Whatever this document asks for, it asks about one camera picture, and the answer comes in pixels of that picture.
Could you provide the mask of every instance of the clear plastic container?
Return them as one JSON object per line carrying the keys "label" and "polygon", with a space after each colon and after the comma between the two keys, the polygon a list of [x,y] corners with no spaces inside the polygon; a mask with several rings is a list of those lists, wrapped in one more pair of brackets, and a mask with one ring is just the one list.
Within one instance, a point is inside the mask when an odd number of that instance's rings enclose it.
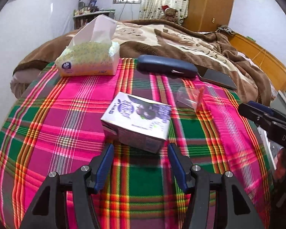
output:
{"label": "clear plastic container", "polygon": [[201,108],[204,87],[200,89],[180,87],[177,92],[177,101],[194,109],[195,112]]}

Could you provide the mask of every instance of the brown blanket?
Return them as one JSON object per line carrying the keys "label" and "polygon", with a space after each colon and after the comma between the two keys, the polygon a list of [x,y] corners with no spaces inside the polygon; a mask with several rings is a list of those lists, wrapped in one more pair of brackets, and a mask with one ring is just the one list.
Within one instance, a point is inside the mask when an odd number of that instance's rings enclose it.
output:
{"label": "brown blanket", "polygon": [[[23,59],[14,70],[37,68],[42,70],[55,61],[70,43],[72,31],[49,42]],[[164,20],[133,20],[118,22],[113,41],[120,43],[122,58],[137,58],[142,54],[185,60],[228,74],[243,102],[250,100],[269,105],[271,86],[266,74],[250,65],[228,39],[220,33],[203,35]]]}

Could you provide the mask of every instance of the tissue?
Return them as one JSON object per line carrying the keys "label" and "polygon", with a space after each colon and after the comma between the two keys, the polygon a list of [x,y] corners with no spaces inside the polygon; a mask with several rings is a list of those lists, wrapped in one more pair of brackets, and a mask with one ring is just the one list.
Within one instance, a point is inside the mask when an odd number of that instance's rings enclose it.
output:
{"label": "tissue", "polygon": [[117,21],[99,15],[71,40],[55,64],[63,77],[115,75],[120,45],[112,42]]}

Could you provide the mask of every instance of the blue gripper pad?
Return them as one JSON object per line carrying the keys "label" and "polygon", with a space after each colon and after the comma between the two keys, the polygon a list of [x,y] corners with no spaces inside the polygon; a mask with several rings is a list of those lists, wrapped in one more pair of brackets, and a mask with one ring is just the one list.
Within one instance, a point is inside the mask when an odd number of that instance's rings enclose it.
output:
{"label": "blue gripper pad", "polygon": [[113,156],[114,156],[114,147],[113,144],[110,144],[107,151],[102,152],[102,154],[99,157],[103,157],[98,171],[96,173],[96,182],[95,182],[95,187],[94,189],[96,191],[101,190],[104,187],[107,175],[109,173],[109,170],[111,168],[111,164],[113,161]]}
{"label": "blue gripper pad", "polygon": [[247,103],[248,105],[252,106],[252,107],[255,107],[261,111],[263,111],[264,113],[270,115],[270,116],[273,116],[273,111],[271,108],[267,107],[267,106],[264,106],[263,104],[260,104],[260,103],[257,103],[257,102],[254,102],[254,101],[249,101]]}
{"label": "blue gripper pad", "polygon": [[191,176],[191,167],[193,165],[191,159],[182,155],[174,143],[168,145],[167,154],[179,188],[185,194],[191,193],[194,187],[194,180]]}

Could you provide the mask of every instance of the teddy bear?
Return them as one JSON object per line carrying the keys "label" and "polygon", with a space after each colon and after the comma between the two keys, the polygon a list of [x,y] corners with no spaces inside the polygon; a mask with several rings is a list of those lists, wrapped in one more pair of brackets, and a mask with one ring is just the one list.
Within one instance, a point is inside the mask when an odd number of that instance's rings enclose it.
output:
{"label": "teddy bear", "polygon": [[164,12],[164,15],[161,16],[161,20],[166,20],[166,21],[170,21],[173,23],[177,23],[178,22],[178,10],[177,9],[173,9],[171,7],[169,7],[168,5],[164,5],[162,6],[162,10]]}

